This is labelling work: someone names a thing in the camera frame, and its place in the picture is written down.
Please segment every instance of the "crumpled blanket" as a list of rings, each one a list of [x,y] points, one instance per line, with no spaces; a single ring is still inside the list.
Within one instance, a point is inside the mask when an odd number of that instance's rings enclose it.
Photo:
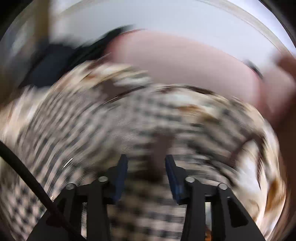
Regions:
[[[16,105],[37,94],[32,91]],[[126,154],[123,196],[108,207],[113,240],[181,237],[186,207],[172,199],[165,174],[160,182],[136,175],[145,172],[160,130],[173,134],[167,153],[178,166],[202,183],[226,183],[271,239],[286,185],[277,138],[252,106],[192,86],[155,84],[144,71],[97,61],[77,66],[43,94],[30,100],[26,119],[16,113],[22,108],[2,110],[1,139],[52,200],[66,184],[88,184]],[[2,215],[15,239],[26,240],[45,208],[13,170],[0,167]],[[209,205],[206,213],[210,240]],[[87,236],[86,215],[81,233]]]

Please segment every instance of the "round bolt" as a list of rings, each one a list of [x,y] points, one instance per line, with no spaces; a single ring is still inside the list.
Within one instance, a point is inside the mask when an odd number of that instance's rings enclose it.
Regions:
[[[108,181],[108,178],[106,176],[99,177],[99,182],[104,183],[106,181]]]
[[[72,190],[74,188],[75,188],[75,185],[73,183],[69,183],[69,184],[66,185],[67,190]]]
[[[227,187],[227,185],[225,184],[225,183],[220,183],[219,185],[218,185],[218,187],[220,188],[220,189],[222,189],[222,190],[226,190],[228,187]]]
[[[188,182],[188,183],[192,183],[192,182],[195,181],[195,178],[194,177],[186,177],[185,181]]]

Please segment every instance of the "cable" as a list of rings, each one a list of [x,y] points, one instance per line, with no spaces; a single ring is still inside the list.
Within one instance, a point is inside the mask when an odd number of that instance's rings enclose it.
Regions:
[[[61,225],[70,232],[77,240],[86,241],[80,233],[78,233],[72,225],[65,219],[64,215],[53,204],[49,196],[46,194],[39,182],[34,178],[21,160],[0,141],[0,156],[16,171],[21,179],[28,185],[32,192],[39,198],[41,203],[61,222]]]

